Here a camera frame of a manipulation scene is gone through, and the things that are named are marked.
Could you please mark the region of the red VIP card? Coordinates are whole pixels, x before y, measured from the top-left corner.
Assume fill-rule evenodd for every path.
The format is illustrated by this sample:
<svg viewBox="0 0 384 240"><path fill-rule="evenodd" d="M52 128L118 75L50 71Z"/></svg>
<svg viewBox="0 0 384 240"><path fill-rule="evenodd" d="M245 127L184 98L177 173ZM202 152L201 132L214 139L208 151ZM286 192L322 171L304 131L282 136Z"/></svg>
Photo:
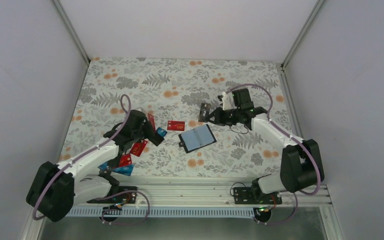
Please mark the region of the red VIP card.
<svg viewBox="0 0 384 240"><path fill-rule="evenodd" d="M184 121L169 120L167 122L167 130L169 131L184 131L185 130Z"/></svg>

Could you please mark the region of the black card holder wallet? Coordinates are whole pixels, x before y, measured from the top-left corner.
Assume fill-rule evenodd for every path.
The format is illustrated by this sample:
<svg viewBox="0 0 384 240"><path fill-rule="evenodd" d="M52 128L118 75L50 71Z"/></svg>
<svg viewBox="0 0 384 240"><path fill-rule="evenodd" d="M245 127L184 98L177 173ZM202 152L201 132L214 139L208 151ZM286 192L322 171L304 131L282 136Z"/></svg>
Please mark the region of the black card holder wallet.
<svg viewBox="0 0 384 240"><path fill-rule="evenodd" d="M180 133L178 138L178 146L183 148L186 153L191 153L217 142L208 124L197 126L191 130Z"/></svg>

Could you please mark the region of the black patterned card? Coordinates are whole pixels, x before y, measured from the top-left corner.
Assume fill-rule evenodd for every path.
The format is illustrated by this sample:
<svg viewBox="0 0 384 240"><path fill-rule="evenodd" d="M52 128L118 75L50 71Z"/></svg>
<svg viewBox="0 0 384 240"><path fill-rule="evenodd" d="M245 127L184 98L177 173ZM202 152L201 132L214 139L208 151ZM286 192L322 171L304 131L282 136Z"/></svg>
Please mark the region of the black patterned card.
<svg viewBox="0 0 384 240"><path fill-rule="evenodd" d="M200 104L198 122L201 122L201 123L207 123L208 122L209 114L210 114L210 108L211 108L210 103L204 103L203 102Z"/></svg>

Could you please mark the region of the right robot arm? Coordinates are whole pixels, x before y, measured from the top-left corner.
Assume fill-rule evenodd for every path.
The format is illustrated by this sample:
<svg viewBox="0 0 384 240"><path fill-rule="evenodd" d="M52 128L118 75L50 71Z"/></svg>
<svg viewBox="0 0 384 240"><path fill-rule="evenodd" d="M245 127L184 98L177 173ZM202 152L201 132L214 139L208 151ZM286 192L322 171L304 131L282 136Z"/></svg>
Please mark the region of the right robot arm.
<svg viewBox="0 0 384 240"><path fill-rule="evenodd" d="M324 170L315 140L305 140L287 131L270 116L270 109L255 106L247 84L223 92L218 99L222 105L204 115L207 122L229 127L242 124L262 135L280 153L280 171L253 180L250 195L254 202L262 204L274 192L300 192L308 196L319 192Z"/></svg>

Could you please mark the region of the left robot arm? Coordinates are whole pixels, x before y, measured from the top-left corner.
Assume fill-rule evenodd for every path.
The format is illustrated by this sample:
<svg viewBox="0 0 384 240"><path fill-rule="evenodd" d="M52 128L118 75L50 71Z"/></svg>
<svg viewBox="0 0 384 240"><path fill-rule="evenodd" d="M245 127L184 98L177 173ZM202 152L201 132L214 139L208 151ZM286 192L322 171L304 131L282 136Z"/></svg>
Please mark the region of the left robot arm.
<svg viewBox="0 0 384 240"><path fill-rule="evenodd" d="M97 176L92 172L109 161L120 160L122 154L144 140L158 146L164 138L145 113L130 110L124 121L80 154L60 163L47 161L40 165L25 199L33 207L33 219L40 220L36 214L41 213L43 218L58 222L76 205L89 201L116 203L119 195L134 193L120 190L110 166L106 165Z"/></svg>

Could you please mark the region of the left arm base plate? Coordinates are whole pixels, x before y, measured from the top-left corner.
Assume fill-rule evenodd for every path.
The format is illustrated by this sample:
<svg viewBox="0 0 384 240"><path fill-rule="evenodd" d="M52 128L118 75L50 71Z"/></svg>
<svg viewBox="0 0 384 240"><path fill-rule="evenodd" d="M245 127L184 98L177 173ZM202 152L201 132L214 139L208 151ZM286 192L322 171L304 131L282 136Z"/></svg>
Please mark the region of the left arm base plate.
<svg viewBox="0 0 384 240"><path fill-rule="evenodd" d="M89 200L87 203L109 205L134 204L136 202L137 190L138 188L136 186L112 187L106 196Z"/></svg>

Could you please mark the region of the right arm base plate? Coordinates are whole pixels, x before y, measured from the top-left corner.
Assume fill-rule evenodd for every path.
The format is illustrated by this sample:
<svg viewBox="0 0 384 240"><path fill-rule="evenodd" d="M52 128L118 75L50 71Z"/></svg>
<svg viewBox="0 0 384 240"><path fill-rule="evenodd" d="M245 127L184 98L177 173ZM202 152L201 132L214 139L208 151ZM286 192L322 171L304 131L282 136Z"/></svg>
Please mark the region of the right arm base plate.
<svg viewBox="0 0 384 240"><path fill-rule="evenodd" d="M234 187L232 195L236 205L280 205L283 203L279 192L254 192L250 187Z"/></svg>

